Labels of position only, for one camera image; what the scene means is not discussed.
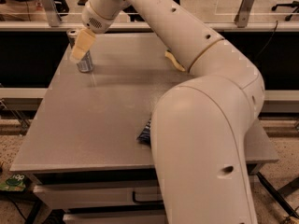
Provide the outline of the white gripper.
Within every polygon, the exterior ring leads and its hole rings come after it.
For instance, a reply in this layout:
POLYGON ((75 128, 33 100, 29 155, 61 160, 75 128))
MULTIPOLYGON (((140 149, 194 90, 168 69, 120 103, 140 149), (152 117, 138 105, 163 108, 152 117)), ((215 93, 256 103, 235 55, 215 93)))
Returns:
POLYGON ((82 11, 82 22, 87 28, 73 29, 75 37, 70 60, 79 63, 95 42, 95 34, 105 33, 120 13, 115 2, 88 0, 82 11))

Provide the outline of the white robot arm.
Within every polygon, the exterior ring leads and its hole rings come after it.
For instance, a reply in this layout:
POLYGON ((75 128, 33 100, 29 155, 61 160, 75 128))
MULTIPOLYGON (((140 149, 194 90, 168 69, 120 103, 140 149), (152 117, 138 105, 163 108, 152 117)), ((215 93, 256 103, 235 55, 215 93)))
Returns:
POLYGON ((169 224, 258 224, 244 143, 263 107, 260 71, 173 0, 88 0, 73 60, 128 6, 192 74, 151 115, 151 151, 169 224))

